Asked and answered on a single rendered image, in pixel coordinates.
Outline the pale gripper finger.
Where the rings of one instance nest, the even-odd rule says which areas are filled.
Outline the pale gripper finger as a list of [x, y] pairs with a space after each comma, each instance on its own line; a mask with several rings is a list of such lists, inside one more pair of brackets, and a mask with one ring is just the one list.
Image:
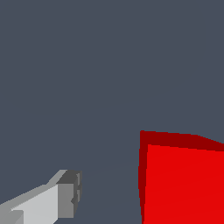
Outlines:
[[45, 185], [0, 205], [0, 224], [54, 224], [73, 218], [82, 195], [82, 171], [59, 170]]

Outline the red cube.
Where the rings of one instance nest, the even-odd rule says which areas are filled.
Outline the red cube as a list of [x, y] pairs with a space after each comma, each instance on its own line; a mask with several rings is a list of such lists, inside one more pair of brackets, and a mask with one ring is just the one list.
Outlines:
[[224, 224], [224, 143], [140, 132], [142, 224]]

